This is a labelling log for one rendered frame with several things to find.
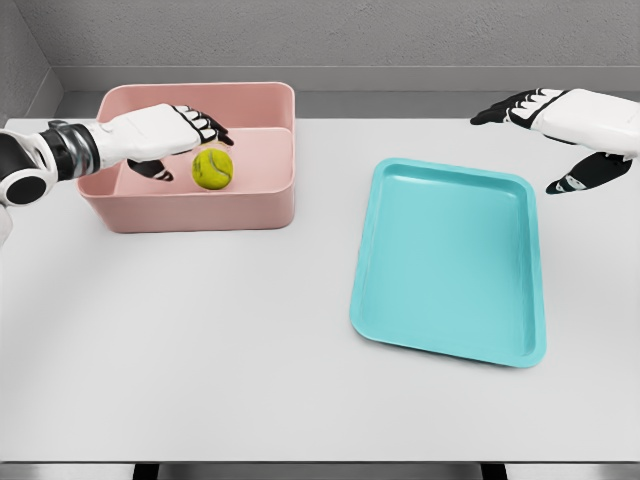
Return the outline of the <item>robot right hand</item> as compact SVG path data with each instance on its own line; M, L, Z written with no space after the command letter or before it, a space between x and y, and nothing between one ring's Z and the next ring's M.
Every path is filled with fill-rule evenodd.
M546 187L549 195L591 190L627 174L640 158L640 102L585 89L538 88L480 111L470 123L510 123L592 153Z

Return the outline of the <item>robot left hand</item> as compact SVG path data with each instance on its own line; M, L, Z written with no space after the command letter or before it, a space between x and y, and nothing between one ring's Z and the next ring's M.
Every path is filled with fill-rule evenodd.
M173 174L162 162L168 156L189 152L217 141L233 146L229 131L210 115L187 105L159 104L118 116L114 122L120 135L117 159L126 161L135 173L171 182Z

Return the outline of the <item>yellow-green tennis ball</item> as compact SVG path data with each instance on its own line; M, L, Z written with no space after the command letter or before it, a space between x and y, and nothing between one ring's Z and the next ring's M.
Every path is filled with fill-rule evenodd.
M226 151L202 150L192 161L192 178L204 189L221 190L231 183L233 175L233 161Z

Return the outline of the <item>pink plastic basket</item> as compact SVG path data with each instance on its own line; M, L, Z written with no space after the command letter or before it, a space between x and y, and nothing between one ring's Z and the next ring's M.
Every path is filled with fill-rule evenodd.
M117 233L272 229L294 216L295 93L280 82L123 85L103 97L97 119L159 103L188 105L228 129L233 178L221 190L191 176L195 151L163 163L171 182L121 162L77 182L81 196Z

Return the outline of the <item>blue plastic tray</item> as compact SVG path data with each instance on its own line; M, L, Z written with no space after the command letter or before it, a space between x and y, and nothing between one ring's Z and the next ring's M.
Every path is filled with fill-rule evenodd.
M513 174L380 162L349 315L372 341L514 368L539 364L547 340L532 186Z

